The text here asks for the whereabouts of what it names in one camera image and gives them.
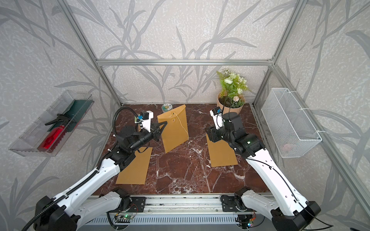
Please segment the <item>kraft file bag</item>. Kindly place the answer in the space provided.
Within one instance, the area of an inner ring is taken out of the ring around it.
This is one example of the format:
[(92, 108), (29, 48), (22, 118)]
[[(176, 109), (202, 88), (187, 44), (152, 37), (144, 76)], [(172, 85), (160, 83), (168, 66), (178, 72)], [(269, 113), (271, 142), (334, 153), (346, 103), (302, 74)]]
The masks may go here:
[(135, 159), (119, 173), (116, 184), (144, 185), (152, 154), (152, 147), (142, 147), (135, 152)]
[(162, 113), (157, 119), (158, 122), (168, 122), (161, 135), (165, 153), (189, 140), (186, 105)]
[(238, 164), (234, 150), (227, 142), (224, 140), (212, 142), (208, 135), (206, 135), (206, 138), (212, 167), (225, 167)]

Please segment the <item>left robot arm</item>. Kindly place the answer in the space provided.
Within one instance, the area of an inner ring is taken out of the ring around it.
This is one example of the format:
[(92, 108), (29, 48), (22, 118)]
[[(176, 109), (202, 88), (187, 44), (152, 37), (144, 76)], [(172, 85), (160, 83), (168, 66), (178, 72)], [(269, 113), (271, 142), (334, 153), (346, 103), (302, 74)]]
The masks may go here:
[(37, 231), (76, 231), (103, 213), (126, 210), (130, 197), (124, 190), (114, 190), (107, 195), (85, 203), (85, 200), (112, 177), (118, 175), (135, 159), (136, 151), (151, 140), (159, 141), (167, 122), (151, 124), (144, 121), (140, 132), (125, 127), (116, 135), (112, 150), (107, 153), (89, 174), (53, 198), (43, 197), (36, 204), (35, 217), (23, 228)]

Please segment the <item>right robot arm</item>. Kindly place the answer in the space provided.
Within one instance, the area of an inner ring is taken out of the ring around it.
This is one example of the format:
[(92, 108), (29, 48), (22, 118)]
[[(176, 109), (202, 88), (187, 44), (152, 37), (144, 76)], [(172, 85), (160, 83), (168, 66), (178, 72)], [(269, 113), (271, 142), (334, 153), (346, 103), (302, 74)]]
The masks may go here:
[(230, 210), (260, 213), (271, 220), (278, 231), (305, 231), (318, 219), (320, 206), (315, 201), (308, 201), (293, 187), (263, 142), (255, 134), (246, 132), (237, 113), (224, 114), (216, 107), (210, 115), (214, 125), (205, 129), (209, 140), (213, 143), (225, 141), (236, 155), (254, 168), (274, 196), (274, 200), (270, 200), (252, 189), (243, 188), (234, 196), (223, 195), (221, 202)]

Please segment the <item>small labelled tin can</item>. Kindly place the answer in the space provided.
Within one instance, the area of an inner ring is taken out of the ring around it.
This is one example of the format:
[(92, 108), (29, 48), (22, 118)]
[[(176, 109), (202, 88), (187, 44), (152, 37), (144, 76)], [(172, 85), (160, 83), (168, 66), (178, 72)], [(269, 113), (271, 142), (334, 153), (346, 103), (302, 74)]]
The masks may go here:
[(164, 113), (166, 113), (166, 112), (171, 111), (173, 109), (173, 105), (172, 104), (163, 104), (161, 106), (161, 109)]

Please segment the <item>peach flower pot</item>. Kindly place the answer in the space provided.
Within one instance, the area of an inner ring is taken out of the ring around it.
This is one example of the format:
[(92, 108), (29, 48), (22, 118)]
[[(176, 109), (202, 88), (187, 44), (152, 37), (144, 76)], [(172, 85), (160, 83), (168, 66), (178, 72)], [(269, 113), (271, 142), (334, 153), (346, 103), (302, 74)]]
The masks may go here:
[(235, 98), (225, 96), (221, 93), (217, 96), (217, 106), (223, 111), (223, 114), (229, 112), (235, 112), (239, 114), (245, 105), (245, 98), (243, 95), (238, 95), (239, 100), (235, 101)]

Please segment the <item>green artificial plant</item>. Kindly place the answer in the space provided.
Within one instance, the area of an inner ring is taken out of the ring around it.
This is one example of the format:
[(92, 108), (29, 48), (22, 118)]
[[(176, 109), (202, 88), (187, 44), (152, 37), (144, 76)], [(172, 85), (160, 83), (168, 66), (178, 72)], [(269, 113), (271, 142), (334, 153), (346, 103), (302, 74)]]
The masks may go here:
[(222, 88), (218, 97), (219, 102), (229, 108), (242, 107), (245, 104), (245, 99), (242, 98), (243, 94), (250, 91), (246, 79), (228, 69), (216, 73)]

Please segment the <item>green dustpan scoop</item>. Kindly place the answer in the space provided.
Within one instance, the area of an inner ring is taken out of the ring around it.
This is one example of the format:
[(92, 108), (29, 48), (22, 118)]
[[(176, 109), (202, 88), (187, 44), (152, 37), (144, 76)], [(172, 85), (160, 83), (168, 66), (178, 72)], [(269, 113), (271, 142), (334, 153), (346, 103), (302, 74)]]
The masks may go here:
[(93, 100), (74, 100), (64, 113), (57, 114), (56, 118), (45, 123), (45, 126), (52, 125), (49, 132), (55, 128), (63, 128), (64, 132), (72, 132), (92, 104)]

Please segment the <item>left circuit board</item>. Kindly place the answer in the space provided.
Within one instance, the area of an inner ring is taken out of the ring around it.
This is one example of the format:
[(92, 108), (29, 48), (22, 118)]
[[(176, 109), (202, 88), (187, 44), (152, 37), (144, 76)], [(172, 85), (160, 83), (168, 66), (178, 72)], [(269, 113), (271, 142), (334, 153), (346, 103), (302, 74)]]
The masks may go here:
[(119, 224), (119, 223), (130, 223), (134, 220), (136, 217), (137, 213), (133, 214), (115, 214), (113, 218), (113, 223), (114, 224)]

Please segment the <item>circuit board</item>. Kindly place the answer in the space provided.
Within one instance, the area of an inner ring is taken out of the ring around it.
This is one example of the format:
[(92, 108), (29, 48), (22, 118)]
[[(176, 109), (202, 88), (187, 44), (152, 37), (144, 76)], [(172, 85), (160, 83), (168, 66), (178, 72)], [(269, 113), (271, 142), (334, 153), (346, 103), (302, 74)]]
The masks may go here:
[(235, 218), (236, 225), (242, 230), (249, 230), (253, 226), (254, 220), (254, 214), (238, 215)]
[(130, 223), (134, 220), (136, 217), (137, 213), (133, 214), (115, 214), (113, 218), (113, 223), (114, 224), (119, 224), (119, 223)]

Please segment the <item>right circuit board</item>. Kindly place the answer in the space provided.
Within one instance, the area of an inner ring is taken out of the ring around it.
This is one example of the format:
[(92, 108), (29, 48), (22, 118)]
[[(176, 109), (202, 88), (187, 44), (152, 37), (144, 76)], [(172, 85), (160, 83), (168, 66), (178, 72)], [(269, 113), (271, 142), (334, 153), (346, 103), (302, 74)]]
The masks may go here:
[(254, 220), (254, 214), (238, 215), (235, 218), (236, 225), (242, 230), (249, 230), (253, 226)]

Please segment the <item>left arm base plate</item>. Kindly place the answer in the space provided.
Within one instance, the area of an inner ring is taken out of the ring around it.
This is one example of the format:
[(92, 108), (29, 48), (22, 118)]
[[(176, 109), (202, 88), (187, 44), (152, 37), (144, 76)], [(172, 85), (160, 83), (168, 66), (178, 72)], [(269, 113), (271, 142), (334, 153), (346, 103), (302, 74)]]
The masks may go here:
[(109, 212), (142, 213), (144, 211), (145, 201), (146, 197), (125, 197), (116, 209)]

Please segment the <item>aluminium front rail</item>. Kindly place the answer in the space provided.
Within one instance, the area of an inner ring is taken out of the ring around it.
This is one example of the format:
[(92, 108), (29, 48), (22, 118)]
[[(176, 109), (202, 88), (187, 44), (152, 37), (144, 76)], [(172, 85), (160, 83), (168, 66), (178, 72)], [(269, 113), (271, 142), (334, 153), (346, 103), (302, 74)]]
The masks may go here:
[[(103, 213), (116, 209), (121, 200), (125, 197), (131, 197), (125, 192), (109, 192), (108, 194), (95, 199), (87, 204), (84, 201), (89, 196), (83, 193), (72, 193), (71, 195), (60, 194), (58, 199), (54, 200), (60, 208), (64, 209), (68, 216), (75, 215), (91, 215), (92, 217), (99, 216)], [(222, 210), (220, 201), (221, 195), (218, 194), (196, 194), (190, 196), (145, 196), (145, 207), (143, 212), (148, 212), (152, 209), (154, 212), (169, 212), (177, 211), (184, 213), (187, 210), (195, 212), (215, 212)], [(256, 210), (258, 213), (271, 218), (271, 211), (279, 208), (286, 216), (294, 215), (294, 212), (301, 212), (305, 207), (306, 198), (296, 191), (291, 193), (277, 193), (275, 199), (271, 200), (253, 190), (248, 190), (243, 193), (241, 199), (244, 205), (248, 208)]]

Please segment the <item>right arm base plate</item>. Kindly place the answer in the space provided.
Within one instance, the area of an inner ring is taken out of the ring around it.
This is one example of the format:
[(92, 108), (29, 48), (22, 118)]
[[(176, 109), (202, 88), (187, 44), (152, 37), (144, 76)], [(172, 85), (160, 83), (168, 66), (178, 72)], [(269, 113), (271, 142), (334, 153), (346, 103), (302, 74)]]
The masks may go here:
[(234, 213), (252, 213), (257, 212), (244, 205), (240, 196), (229, 196), (221, 195), (220, 201), (222, 203), (223, 212), (234, 212)]

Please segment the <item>clear plastic wall bin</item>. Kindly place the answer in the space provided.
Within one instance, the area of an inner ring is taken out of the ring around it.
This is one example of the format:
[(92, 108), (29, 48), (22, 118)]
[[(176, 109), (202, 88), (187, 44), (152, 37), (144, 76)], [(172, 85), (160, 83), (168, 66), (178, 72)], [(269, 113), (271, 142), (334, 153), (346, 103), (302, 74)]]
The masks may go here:
[(63, 94), (61, 94), (61, 96), (15, 142), (12, 143), (12, 145), (9, 147), (9, 150), (23, 157), (56, 156), (82, 120), (77, 124), (72, 132), (65, 132), (65, 135), (62, 137), (56, 148), (51, 153), (40, 152), (37, 150), (41, 142), (50, 133), (48, 131), (49, 128), (52, 127), (52, 125), (45, 126), (45, 123), (56, 118), (57, 114), (64, 113), (67, 107), (74, 100), (93, 100), (93, 98), (90, 93), (73, 92), (70, 90), (64, 91)]

